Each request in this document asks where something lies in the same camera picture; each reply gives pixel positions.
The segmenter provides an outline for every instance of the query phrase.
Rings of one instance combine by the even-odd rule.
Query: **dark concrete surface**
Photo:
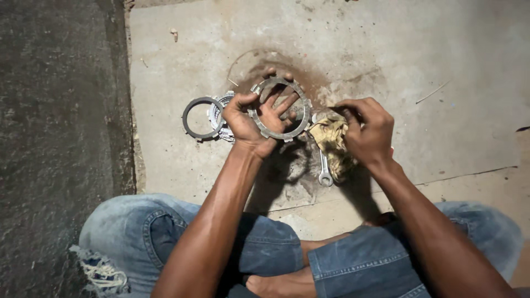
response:
[[[91,296],[68,248],[135,192],[122,4],[2,0],[0,53],[0,297]]]

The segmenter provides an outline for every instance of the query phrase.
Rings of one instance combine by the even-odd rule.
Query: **blue jeans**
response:
[[[510,218],[473,202],[436,206],[506,280],[511,278],[523,239]],[[86,221],[79,247],[71,248],[91,281],[88,288],[100,297],[148,298],[199,208],[165,194],[121,196],[102,203]],[[312,250],[308,258],[318,297],[430,297],[409,252],[399,221],[361,226],[346,238]],[[290,226],[245,213],[220,284],[226,294],[241,273],[274,276],[302,268],[300,240]]]

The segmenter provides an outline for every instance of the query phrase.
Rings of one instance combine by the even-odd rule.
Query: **hand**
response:
[[[339,112],[348,122],[348,151],[372,173],[388,168],[393,162],[394,118],[373,98],[343,100],[335,106],[342,108]]]
[[[276,76],[276,70],[274,68],[267,69],[263,74],[264,79],[271,76]],[[292,74],[289,73],[285,74],[284,78],[288,81],[293,80]],[[274,86],[262,104],[258,101],[259,96],[254,93],[238,93],[223,110],[223,118],[234,133],[236,144],[248,147],[248,149],[262,159],[272,152],[277,141],[272,137],[265,138],[261,135],[260,129],[246,113],[245,107],[250,104],[259,105],[256,110],[261,122],[273,132],[283,133],[285,128],[293,124],[296,113],[289,113],[289,116],[285,120],[281,120],[280,116],[299,98],[298,93],[293,91],[277,107],[273,108],[274,103],[285,88],[286,86],[281,84]]]

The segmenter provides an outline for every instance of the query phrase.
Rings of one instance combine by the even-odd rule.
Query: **rag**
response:
[[[337,183],[343,182],[346,173],[357,165],[344,144],[344,135],[348,131],[348,124],[344,117],[328,117],[315,123],[309,128],[309,134],[328,158],[328,168]]]

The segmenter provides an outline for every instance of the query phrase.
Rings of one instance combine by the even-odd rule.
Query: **wrench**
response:
[[[320,162],[322,163],[322,172],[319,175],[319,182],[321,185],[332,186],[333,178],[331,177],[330,170],[328,169],[328,158],[320,150]]]

